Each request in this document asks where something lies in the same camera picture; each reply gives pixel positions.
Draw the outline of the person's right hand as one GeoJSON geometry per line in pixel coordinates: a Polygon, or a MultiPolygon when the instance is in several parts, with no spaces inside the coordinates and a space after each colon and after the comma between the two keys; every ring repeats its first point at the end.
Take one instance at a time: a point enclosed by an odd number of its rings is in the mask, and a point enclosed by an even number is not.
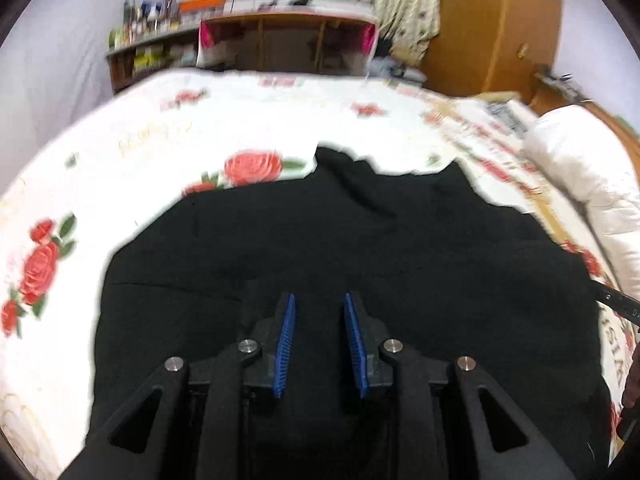
{"type": "Polygon", "coordinates": [[[622,397],[623,408],[631,410],[640,398],[640,344],[634,348],[632,363],[626,378],[622,397]]]}

